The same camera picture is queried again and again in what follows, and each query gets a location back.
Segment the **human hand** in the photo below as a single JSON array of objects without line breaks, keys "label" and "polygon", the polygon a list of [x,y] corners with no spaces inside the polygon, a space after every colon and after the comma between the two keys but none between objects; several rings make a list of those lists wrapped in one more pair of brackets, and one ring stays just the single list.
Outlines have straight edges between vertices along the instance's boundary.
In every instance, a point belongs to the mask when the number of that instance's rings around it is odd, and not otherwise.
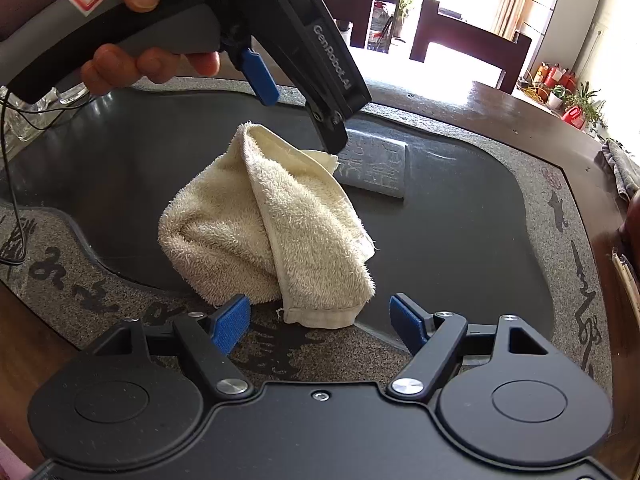
[{"label": "human hand", "polygon": [[[124,2],[129,9],[136,12],[149,12],[158,4],[158,0]],[[187,58],[201,75],[216,75],[220,69],[217,52],[189,54]],[[104,44],[95,51],[94,58],[82,66],[82,81],[94,95],[104,95],[113,88],[130,86],[142,76],[147,76],[154,83],[165,83],[175,75],[179,61],[179,55],[157,47],[145,50],[136,59],[119,46]]]}]

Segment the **wall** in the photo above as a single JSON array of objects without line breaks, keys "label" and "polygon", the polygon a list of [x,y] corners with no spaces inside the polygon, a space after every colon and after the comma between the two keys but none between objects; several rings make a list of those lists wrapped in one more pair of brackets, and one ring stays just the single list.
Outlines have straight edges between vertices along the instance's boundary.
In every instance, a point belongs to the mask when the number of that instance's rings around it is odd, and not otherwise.
[{"label": "wall", "polygon": [[640,56],[640,0],[600,0],[575,65],[581,81],[607,101],[607,134],[640,158],[640,114],[634,89]]}]

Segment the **gray rag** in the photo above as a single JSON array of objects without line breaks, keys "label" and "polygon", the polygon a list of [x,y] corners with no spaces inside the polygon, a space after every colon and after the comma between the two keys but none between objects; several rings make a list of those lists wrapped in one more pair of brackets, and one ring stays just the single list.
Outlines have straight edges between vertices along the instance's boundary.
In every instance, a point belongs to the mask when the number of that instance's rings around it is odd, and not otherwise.
[{"label": "gray rag", "polygon": [[630,202],[640,187],[640,166],[613,139],[605,141],[602,153],[616,177],[618,194]]}]

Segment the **power cord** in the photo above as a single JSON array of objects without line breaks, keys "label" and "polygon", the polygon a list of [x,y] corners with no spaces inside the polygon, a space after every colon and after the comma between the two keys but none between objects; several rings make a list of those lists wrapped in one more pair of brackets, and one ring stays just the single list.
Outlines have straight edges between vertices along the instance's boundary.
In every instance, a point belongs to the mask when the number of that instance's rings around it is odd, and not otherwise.
[{"label": "power cord", "polygon": [[[9,159],[6,155],[6,137],[4,135],[4,118],[6,117],[6,111],[7,109],[10,110],[14,110],[15,112],[18,112],[20,114],[20,116],[27,121],[27,123],[29,123],[29,125],[32,128],[35,128],[38,131],[44,132],[46,130],[48,130],[50,127],[53,126],[53,124],[56,123],[56,121],[62,116],[62,114],[64,112],[66,112],[67,110],[78,110],[78,108],[82,108],[84,106],[87,106],[89,103],[91,103],[92,101],[94,101],[93,99],[90,99],[89,101],[81,104],[81,105],[77,105],[77,106],[71,106],[69,108],[52,108],[51,110],[41,110],[41,111],[37,111],[37,112],[28,112],[25,110],[20,110],[19,108],[16,108],[15,106],[13,106],[10,102],[9,102],[9,95],[11,95],[11,92],[7,91],[4,98],[2,99],[2,107],[0,109],[0,147],[2,148],[2,161],[4,162],[4,174],[6,175],[6,184],[9,188],[9,194],[11,195],[11,204],[14,206],[14,214],[15,214],[15,222],[16,225],[18,226],[18,229],[20,231],[20,255],[17,258],[5,258],[3,256],[0,256],[0,264],[3,265],[8,265],[8,266],[18,266],[20,264],[23,264],[26,257],[27,257],[27,243],[26,243],[26,238],[24,236],[24,230],[22,228],[22,222],[20,221],[20,211],[18,210],[18,202],[15,199],[15,190],[14,190],[14,184],[11,181],[11,172],[9,171]],[[27,117],[25,117],[25,114],[43,114],[46,112],[57,112],[59,111],[60,113],[58,115],[56,115],[56,117],[44,128],[39,128],[37,126],[34,126],[33,123],[31,123],[30,120],[27,119]]]}]

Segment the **screw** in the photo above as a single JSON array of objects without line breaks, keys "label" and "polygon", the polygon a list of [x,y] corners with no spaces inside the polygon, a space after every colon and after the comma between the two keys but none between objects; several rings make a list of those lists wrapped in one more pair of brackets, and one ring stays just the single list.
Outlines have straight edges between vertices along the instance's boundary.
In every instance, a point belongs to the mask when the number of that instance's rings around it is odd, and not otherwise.
[{"label": "screw", "polygon": [[244,394],[249,389],[249,384],[242,379],[222,379],[216,384],[219,392],[227,395]]},{"label": "screw", "polygon": [[315,400],[324,401],[329,400],[329,397],[331,397],[331,395],[329,395],[329,393],[327,392],[313,392],[311,394],[311,397],[313,397]]},{"label": "screw", "polygon": [[415,395],[424,390],[424,384],[422,384],[418,379],[402,377],[391,383],[391,389],[398,394]]}]

